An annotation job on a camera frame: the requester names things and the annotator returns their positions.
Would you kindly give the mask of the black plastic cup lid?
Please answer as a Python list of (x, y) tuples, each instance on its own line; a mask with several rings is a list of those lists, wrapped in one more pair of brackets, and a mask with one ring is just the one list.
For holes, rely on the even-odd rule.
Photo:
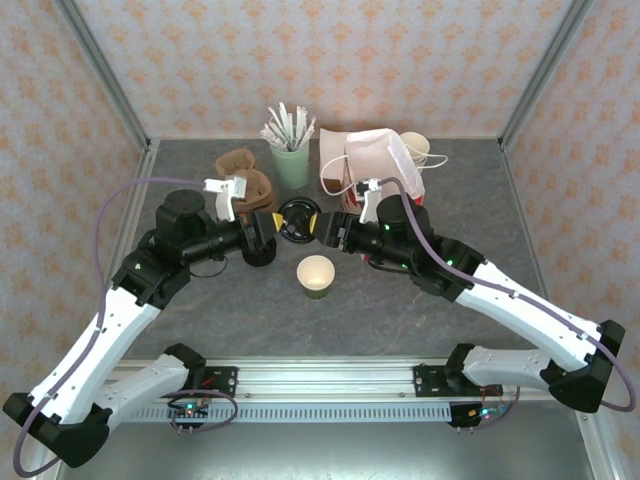
[(310, 231), (310, 221), (320, 212), (319, 205), (307, 197), (287, 200), (278, 210), (283, 217), (282, 237), (293, 244), (311, 243), (315, 237)]

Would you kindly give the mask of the green paper cup white inside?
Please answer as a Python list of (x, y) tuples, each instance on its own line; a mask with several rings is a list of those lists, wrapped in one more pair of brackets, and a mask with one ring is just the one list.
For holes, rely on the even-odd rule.
[(330, 291), (335, 279), (335, 267), (327, 257), (308, 256), (299, 263), (296, 277), (308, 298), (320, 300)]

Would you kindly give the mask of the red and white paper bag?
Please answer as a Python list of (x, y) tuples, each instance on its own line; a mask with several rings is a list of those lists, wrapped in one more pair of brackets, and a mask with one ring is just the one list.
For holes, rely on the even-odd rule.
[[(342, 183), (346, 189), (338, 196), (344, 211), (361, 213), (363, 201), (356, 197), (356, 183), (373, 178), (383, 180), (394, 177), (402, 182), (406, 193), (415, 203), (423, 203), (425, 186), (422, 173), (416, 171), (400, 138), (401, 134), (388, 128), (348, 133)], [(447, 156), (435, 154), (430, 148), (425, 170), (438, 168), (447, 161)]]

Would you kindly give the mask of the pale green holder cup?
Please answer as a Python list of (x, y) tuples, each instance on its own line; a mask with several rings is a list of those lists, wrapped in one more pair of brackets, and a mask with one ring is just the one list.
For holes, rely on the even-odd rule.
[(279, 184), (290, 190), (304, 187), (310, 180), (309, 143), (300, 149), (288, 152), (271, 146), (271, 155), (275, 165)]

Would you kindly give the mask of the small circuit board with LEDs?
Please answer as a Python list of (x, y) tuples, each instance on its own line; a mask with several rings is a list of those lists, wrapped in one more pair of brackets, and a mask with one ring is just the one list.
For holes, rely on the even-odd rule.
[(507, 411), (507, 406), (503, 404), (483, 405), (474, 403), (467, 412), (467, 417), (471, 420), (495, 420)]
[(168, 401), (167, 407), (170, 410), (169, 417), (176, 421), (208, 417), (209, 404), (201, 398), (173, 397)]

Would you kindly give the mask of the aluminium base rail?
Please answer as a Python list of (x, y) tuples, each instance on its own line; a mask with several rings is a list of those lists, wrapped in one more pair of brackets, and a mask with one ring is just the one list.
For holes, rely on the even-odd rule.
[(441, 358), (411, 356), (228, 357), (209, 366), (238, 369), (236, 398), (251, 402), (408, 400), (413, 368)]

